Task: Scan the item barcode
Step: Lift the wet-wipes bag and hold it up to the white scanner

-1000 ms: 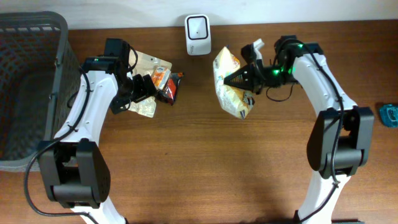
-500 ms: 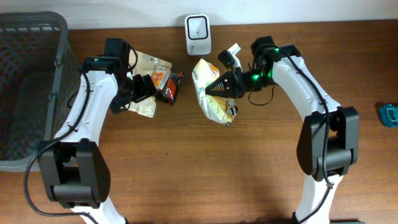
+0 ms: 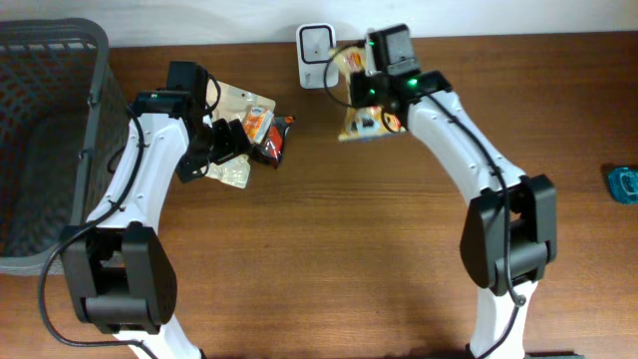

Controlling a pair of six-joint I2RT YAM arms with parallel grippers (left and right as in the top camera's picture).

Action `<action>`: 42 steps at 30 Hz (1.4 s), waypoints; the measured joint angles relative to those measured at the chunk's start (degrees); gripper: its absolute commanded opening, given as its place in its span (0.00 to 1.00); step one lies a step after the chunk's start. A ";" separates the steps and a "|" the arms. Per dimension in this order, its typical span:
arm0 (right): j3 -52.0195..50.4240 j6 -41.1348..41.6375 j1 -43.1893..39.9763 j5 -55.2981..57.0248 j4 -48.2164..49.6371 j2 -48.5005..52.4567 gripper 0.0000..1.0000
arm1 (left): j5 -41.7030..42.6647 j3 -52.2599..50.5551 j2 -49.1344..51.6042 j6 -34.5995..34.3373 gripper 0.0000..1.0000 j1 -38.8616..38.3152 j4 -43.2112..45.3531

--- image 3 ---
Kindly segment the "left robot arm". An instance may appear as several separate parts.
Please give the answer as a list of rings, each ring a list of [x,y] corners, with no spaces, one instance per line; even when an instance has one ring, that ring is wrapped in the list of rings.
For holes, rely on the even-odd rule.
[[[177,278],[158,231],[173,177],[200,179],[251,149],[240,121],[214,116],[218,103],[206,95],[216,84],[200,65],[173,61],[164,87],[137,95],[104,196],[51,254],[62,261],[76,316],[108,335],[106,347],[127,346],[140,358],[204,355],[174,314]]]

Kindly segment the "small orange packet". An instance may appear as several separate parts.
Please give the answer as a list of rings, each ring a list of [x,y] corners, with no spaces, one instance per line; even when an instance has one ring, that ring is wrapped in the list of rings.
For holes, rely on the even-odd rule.
[[[271,122],[274,113],[266,108],[251,107],[242,120],[243,129],[252,144],[261,144]]]

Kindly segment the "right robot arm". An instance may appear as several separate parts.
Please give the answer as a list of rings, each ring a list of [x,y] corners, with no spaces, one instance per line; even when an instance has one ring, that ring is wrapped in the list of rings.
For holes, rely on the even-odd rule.
[[[462,263],[478,288],[470,358],[523,358],[532,294],[557,255],[556,188],[528,176],[480,131],[439,71],[425,72],[410,30],[369,30],[360,46],[365,68],[349,95],[356,107],[378,106],[437,158],[468,207]]]

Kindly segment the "beige kraft pouch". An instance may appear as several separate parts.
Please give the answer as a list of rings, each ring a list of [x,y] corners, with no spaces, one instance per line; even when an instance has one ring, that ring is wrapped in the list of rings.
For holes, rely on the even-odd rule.
[[[201,169],[208,179],[218,180],[236,188],[244,189],[250,176],[249,155],[262,139],[264,127],[276,102],[265,96],[237,88],[219,81],[208,82],[206,104],[212,110],[204,122],[215,132],[210,164]]]

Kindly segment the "yellow snack bag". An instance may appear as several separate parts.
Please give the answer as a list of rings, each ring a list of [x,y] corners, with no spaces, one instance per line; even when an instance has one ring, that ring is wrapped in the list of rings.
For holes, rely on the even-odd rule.
[[[368,75],[368,61],[363,45],[349,44],[333,48],[329,51],[330,59],[327,71],[334,64],[343,76],[347,86],[347,99],[335,97],[330,88],[325,86],[329,97],[346,108],[344,125],[338,135],[339,142],[364,141],[382,138],[406,131],[398,117],[382,107],[355,108],[351,105],[349,95],[350,76],[364,71]]]

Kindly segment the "dark red black packet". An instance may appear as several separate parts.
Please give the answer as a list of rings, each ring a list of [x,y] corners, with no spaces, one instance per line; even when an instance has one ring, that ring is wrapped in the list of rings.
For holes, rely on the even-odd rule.
[[[294,122],[294,116],[274,117],[264,140],[252,147],[249,157],[277,169],[283,160],[286,137]]]

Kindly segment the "teal mouthwash bottle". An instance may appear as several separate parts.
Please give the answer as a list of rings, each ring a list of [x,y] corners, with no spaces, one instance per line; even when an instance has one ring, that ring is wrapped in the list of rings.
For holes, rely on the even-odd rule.
[[[615,168],[608,175],[612,197],[622,204],[637,203],[637,171],[627,167]]]

